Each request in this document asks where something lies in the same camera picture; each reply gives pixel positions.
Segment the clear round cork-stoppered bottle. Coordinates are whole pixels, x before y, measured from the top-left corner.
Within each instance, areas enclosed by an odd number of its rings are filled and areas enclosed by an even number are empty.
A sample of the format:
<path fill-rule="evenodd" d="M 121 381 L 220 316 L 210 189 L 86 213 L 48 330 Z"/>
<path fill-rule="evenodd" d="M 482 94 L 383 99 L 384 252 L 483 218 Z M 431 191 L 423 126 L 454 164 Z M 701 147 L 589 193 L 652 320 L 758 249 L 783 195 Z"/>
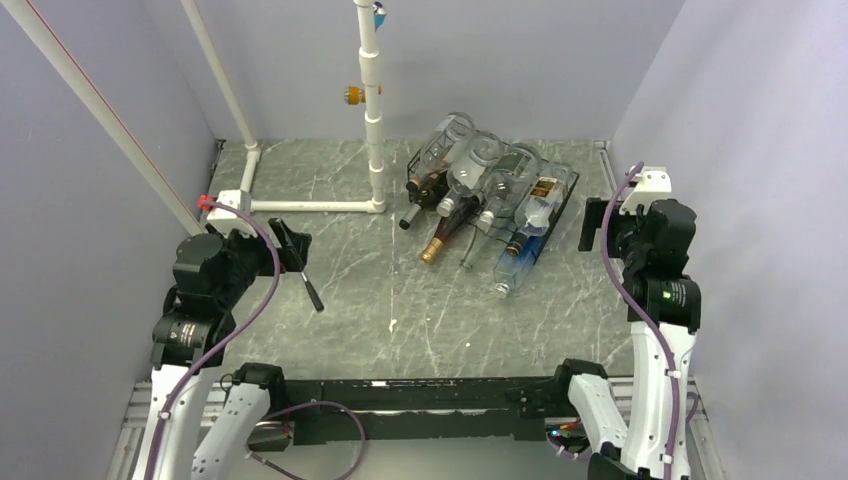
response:
<path fill-rule="evenodd" d="M 452 162 L 451 151 L 476 132 L 472 117 L 464 112 L 449 113 L 436 127 L 419 151 L 418 174 L 447 169 Z"/>

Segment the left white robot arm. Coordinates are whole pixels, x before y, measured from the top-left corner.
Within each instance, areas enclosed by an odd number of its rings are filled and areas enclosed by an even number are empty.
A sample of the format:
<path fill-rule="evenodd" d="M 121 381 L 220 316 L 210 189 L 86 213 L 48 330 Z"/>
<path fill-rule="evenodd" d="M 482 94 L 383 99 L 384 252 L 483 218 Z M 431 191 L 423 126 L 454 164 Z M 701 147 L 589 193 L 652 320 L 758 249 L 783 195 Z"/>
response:
<path fill-rule="evenodd" d="M 135 479 L 217 479 L 232 465 L 234 444 L 259 417 L 272 420 L 287 406 L 281 368 L 247 367 L 238 377 L 243 399 L 207 437 L 201 420 L 221 375 L 226 345 L 243 331 L 232 311 L 254 281 L 302 273 L 312 237 L 281 220 L 273 234 L 215 230 L 192 236 L 177 248 L 174 286 L 152 331 L 151 401 Z"/>

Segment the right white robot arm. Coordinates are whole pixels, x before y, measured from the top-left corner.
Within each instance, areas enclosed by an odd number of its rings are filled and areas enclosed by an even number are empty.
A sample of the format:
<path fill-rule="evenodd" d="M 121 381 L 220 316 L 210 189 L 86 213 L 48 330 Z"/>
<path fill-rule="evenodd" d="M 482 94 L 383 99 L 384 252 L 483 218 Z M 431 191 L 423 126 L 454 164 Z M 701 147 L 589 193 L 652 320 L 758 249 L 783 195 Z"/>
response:
<path fill-rule="evenodd" d="M 551 401 L 564 415 L 578 414 L 590 450 L 590 479 L 689 479 L 686 433 L 691 356 L 701 326 L 702 295 L 686 275 L 696 214 L 661 199 L 632 214 L 620 202 L 586 202 L 578 248 L 599 239 L 604 262 L 623 263 L 613 284 L 628 306 L 634 353 L 629 416 L 612 396 L 611 380 L 596 363 L 568 359 Z"/>

